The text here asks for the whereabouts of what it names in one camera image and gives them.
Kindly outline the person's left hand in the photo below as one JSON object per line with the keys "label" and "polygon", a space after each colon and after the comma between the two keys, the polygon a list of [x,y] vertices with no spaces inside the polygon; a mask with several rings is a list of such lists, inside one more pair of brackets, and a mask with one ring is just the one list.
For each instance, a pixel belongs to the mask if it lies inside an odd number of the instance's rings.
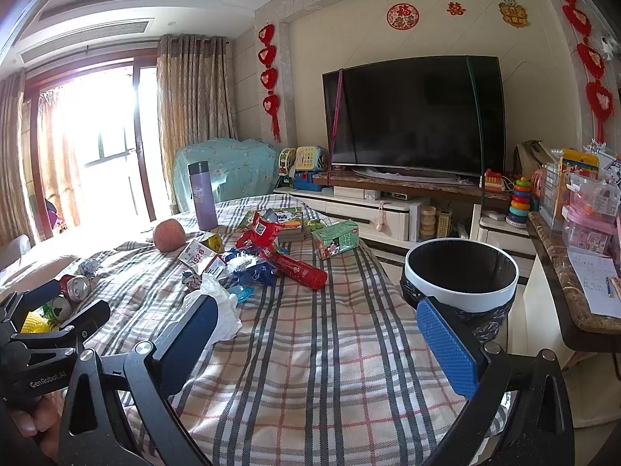
{"label": "person's left hand", "polygon": [[60,391],[42,396],[32,410],[14,408],[9,415],[25,438],[38,438],[46,457],[58,462],[59,435],[64,399]]}

